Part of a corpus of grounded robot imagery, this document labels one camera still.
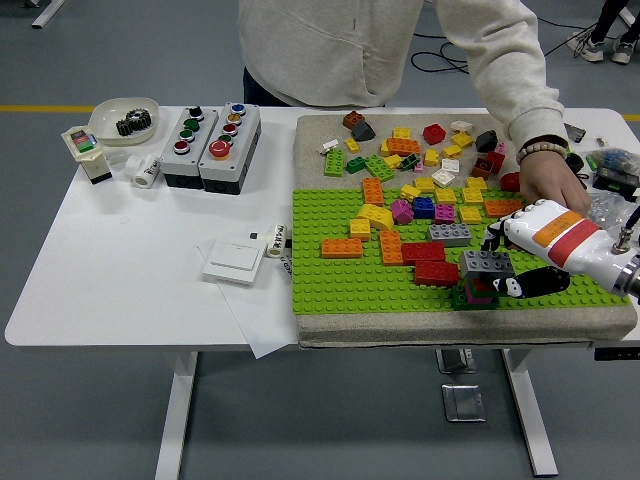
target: gray floor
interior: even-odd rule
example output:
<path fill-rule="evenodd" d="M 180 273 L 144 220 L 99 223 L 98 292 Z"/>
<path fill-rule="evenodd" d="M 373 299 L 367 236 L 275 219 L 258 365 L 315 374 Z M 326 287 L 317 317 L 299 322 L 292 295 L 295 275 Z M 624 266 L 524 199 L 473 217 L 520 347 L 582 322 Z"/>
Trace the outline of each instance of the gray floor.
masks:
<path fill-rule="evenodd" d="M 542 18 L 579 26 L 595 22 L 602 4 L 568 3 L 527 2 Z M 420 33 L 439 31 L 431 8 Z M 0 105 L 242 98 L 232 0 L 67 0 L 49 25 L 32 30 L 37 13 L 0 0 Z M 616 23 L 611 35 L 622 29 Z M 541 24 L 543 49 L 571 31 Z M 412 51 L 439 45 L 416 38 Z M 640 55 L 626 67 L 591 65 L 563 47 L 548 65 L 549 84 L 565 105 L 640 114 Z M 466 75 L 425 74 L 408 63 L 390 105 L 482 106 Z M 75 171 L 60 133 L 87 119 L 0 112 L 3 325 Z M 630 126 L 640 133 L 638 122 Z M 476 356 L 478 374 L 451 378 L 438 373 L 430 350 L 281 352 L 260 361 L 248 353 L 204 354 L 182 478 L 531 478 L 499 355 Z M 637 478 L 639 367 L 595 363 L 582 349 L 539 355 L 531 374 L 560 478 Z M 486 424 L 444 420 L 440 385 L 467 381 L 482 388 Z M 153 478 L 170 382 L 156 353 L 23 352 L 2 339 L 0 478 Z"/>

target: white bowl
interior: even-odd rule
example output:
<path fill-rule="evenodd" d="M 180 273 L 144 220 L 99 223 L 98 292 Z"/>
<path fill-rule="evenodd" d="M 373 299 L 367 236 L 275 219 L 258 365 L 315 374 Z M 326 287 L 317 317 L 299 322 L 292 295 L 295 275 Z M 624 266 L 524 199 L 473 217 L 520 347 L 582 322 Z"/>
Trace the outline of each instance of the white bowl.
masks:
<path fill-rule="evenodd" d="M 116 122 L 124 120 L 131 110 L 144 108 L 151 116 L 149 128 L 121 136 Z M 98 105 L 89 119 L 89 128 L 103 145 L 120 147 L 142 143 L 153 136 L 158 125 L 158 104 L 150 98 L 113 98 Z"/>

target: arm sleeve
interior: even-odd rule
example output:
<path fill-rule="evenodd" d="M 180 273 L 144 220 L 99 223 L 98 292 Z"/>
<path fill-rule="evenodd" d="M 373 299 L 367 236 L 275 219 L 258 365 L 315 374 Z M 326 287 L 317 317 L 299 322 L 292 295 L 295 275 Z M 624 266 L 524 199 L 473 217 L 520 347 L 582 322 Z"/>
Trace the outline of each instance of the arm sleeve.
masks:
<path fill-rule="evenodd" d="M 520 149 L 567 133 L 558 91 L 547 87 L 535 14 L 516 0 L 436 0 L 442 29 L 469 62 L 471 80 L 489 113 Z"/>

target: yellow floor line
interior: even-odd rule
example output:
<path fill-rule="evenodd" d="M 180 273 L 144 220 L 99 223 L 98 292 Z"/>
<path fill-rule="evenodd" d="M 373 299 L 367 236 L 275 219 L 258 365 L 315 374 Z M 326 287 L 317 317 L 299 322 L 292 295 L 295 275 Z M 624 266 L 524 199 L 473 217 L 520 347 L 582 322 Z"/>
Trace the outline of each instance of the yellow floor line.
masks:
<path fill-rule="evenodd" d="M 89 105 L 0 105 L 0 112 L 20 113 L 91 113 Z"/>

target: hand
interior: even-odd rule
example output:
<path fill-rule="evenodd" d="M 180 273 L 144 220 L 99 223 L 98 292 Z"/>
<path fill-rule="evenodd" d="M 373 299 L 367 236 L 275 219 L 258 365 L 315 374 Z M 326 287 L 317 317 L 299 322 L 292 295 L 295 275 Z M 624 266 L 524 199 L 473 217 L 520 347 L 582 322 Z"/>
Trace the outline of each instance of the hand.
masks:
<path fill-rule="evenodd" d="M 520 193 L 531 203 L 554 200 L 585 217 L 591 208 L 591 198 L 556 152 L 535 152 L 522 159 Z"/>

